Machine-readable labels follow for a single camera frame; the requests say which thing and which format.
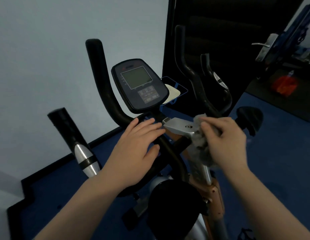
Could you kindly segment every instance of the blue floor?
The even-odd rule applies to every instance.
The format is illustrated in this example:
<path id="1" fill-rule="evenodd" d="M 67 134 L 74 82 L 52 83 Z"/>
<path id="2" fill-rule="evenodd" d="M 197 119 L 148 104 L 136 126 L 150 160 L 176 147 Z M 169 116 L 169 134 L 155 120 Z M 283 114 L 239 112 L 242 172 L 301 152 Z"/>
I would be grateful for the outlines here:
<path id="1" fill-rule="evenodd" d="M 251 170 L 310 230 L 310 123 L 294 117 L 253 96 L 244 94 L 236 108 L 254 106 L 264 113 L 264 122 L 256 137 L 248 137 L 248 162 Z M 169 117 L 190 117 L 164 108 Z M 120 134 L 93 149 L 104 165 Z M 225 203 L 225 221 L 231 239 L 242 227 L 249 227 L 243 208 L 222 172 L 217 172 Z M 21 213 L 25 240 L 31 240 L 63 207 L 85 181 L 76 161 L 71 161 L 32 185 L 35 202 Z M 146 195 L 148 187 L 139 194 Z M 127 231 L 121 216 L 135 205 L 133 197 L 117 198 L 109 208 L 92 239 L 152 239 L 145 220 Z"/>

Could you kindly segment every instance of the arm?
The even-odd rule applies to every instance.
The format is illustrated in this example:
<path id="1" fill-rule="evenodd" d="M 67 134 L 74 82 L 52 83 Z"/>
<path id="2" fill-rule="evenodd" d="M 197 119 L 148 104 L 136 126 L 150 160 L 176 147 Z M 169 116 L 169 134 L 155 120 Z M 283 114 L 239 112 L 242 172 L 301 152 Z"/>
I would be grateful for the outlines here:
<path id="1" fill-rule="evenodd" d="M 35 237 L 44 239 L 90 239 L 115 197 L 126 187 L 138 183 L 152 166 L 159 145 L 147 149 L 165 133 L 161 123 L 149 119 L 127 127 L 104 168 L 89 178 L 61 211 Z"/>
<path id="2" fill-rule="evenodd" d="M 260 240 L 310 240 L 310 232 L 249 170 L 246 136 L 231 118 L 202 118 L 201 128 L 215 162 L 239 195 Z M 218 137 L 210 125 L 222 130 Z"/>

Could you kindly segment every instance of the red object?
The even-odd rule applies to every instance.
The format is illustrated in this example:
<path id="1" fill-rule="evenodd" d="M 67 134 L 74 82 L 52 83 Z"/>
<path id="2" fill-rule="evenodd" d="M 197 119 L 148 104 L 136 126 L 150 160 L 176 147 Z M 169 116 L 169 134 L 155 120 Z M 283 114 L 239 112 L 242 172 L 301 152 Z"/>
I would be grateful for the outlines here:
<path id="1" fill-rule="evenodd" d="M 275 82 L 273 82 L 271 89 L 281 95 L 288 97 L 297 88 L 298 82 L 294 77 L 281 76 Z"/>

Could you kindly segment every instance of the forearm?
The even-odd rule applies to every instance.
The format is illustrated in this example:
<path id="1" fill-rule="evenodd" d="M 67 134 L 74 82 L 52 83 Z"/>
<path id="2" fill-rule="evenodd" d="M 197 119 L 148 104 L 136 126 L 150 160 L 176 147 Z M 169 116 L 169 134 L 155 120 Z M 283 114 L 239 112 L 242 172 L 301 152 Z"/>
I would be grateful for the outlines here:
<path id="1" fill-rule="evenodd" d="M 35 239 L 90 239 L 106 210 L 121 191 L 102 177 L 99 174 L 88 179 Z"/>
<path id="2" fill-rule="evenodd" d="M 258 240 L 310 240 L 310 232 L 249 169 L 227 177 L 243 202 Z"/>

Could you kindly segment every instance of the exercise bike console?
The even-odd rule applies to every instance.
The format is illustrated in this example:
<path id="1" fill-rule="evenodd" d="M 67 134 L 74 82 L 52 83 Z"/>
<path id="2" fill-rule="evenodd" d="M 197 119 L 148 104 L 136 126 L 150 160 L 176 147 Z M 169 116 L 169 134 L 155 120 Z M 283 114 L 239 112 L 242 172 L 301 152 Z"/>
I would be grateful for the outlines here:
<path id="1" fill-rule="evenodd" d="M 113 66 L 112 76 L 126 106 L 132 113 L 144 113 L 161 105 L 169 90 L 142 59 L 125 60 Z"/>

